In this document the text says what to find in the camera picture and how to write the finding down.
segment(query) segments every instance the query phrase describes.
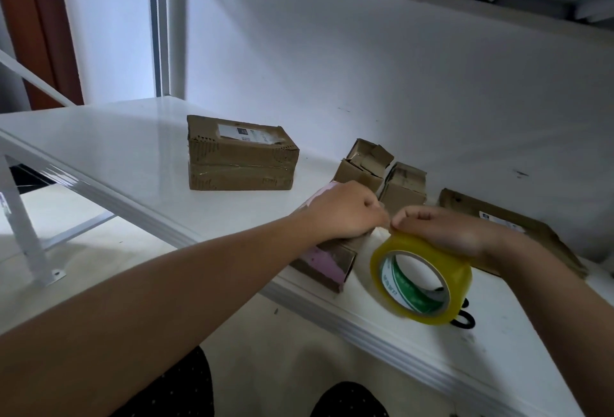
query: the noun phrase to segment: brown cardboard box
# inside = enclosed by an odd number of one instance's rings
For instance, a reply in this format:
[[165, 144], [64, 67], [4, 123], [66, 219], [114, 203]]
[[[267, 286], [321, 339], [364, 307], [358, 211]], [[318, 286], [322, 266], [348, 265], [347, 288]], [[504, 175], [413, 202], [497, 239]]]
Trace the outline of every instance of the brown cardboard box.
[[[517, 231], [525, 232], [526, 235], [552, 252], [580, 278], [584, 279], [588, 274], [587, 268], [579, 262], [578, 257], [561, 242], [559, 236], [546, 223], [525, 217], [519, 213], [505, 210], [496, 205], [474, 199], [450, 189], [441, 191], [441, 194], [439, 194], [439, 204], [441, 207], [450, 210], [478, 218], [489, 219], [495, 221], [495, 223], [504, 224], [512, 229], [516, 229]], [[498, 272], [490, 267], [483, 266], [480, 264], [479, 260], [476, 260], [473, 265], [476, 268], [499, 276]]]
[[188, 115], [190, 189], [291, 189], [299, 150], [280, 126]]
[[380, 196], [384, 208], [394, 216], [407, 205], [422, 205], [425, 201], [426, 172], [396, 162], [384, 181]]
[[[325, 187], [319, 189], [318, 192], [313, 194], [295, 211], [299, 212], [307, 208], [314, 198], [337, 184], [339, 183], [331, 181]], [[367, 235], [368, 233], [360, 237], [353, 237], [352, 239], [332, 239], [322, 242], [316, 247], [306, 250], [290, 266], [315, 279], [332, 291], [340, 293], [343, 291], [343, 285], [352, 271], [356, 255]]]
[[356, 139], [348, 156], [340, 163], [333, 180], [340, 183], [357, 181], [377, 192], [386, 168], [393, 159], [381, 145]]

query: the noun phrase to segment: wooden door frame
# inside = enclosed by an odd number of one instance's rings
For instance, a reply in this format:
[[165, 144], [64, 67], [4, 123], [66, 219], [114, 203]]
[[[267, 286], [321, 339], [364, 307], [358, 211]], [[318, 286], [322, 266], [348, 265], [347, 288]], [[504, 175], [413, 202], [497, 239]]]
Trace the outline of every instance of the wooden door frame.
[[[17, 60], [76, 103], [83, 104], [64, 0], [0, 0]], [[33, 110], [62, 107], [24, 82]]]

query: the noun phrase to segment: yellow tape roll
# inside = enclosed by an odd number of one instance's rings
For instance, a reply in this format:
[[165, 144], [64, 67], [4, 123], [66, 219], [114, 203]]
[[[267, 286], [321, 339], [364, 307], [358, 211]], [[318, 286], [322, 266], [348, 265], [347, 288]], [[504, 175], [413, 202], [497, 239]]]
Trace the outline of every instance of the yellow tape roll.
[[[401, 271], [397, 255], [409, 255], [428, 266], [443, 289], [428, 290], [414, 284]], [[471, 286], [471, 264], [434, 248], [416, 236], [393, 232], [371, 258], [371, 277], [397, 314], [427, 325], [453, 320]]]

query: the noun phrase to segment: floor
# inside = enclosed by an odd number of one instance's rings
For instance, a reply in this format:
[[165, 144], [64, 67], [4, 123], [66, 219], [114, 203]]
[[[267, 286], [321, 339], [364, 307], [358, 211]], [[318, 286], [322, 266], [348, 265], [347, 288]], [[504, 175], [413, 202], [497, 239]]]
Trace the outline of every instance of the floor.
[[[22, 196], [37, 234], [51, 237], [102, 208], [59, 185]], [[118, 217], [48, 252], [67, 276], [32, 283], [11, 229], [0, 217], [0, 334], [88, 287], [173, 248]], [[389, 415], [475, 417], [355, 346], [256, 295], [203, 344], [219, 416], [309, 416], [344, 380], [365, 385]]]

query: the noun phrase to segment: forearm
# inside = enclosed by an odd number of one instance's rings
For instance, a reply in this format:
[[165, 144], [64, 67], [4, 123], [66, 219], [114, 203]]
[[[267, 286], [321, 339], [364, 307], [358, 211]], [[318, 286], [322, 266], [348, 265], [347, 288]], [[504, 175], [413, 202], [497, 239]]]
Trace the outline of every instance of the forearm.
[[614, 415], [614, 308], [527, 237], [512, 237], [496, 257], [584, 413]]
[[0, 336], [0, 414], [107, 416], [327, 237], [307, 214], [162, 255]]

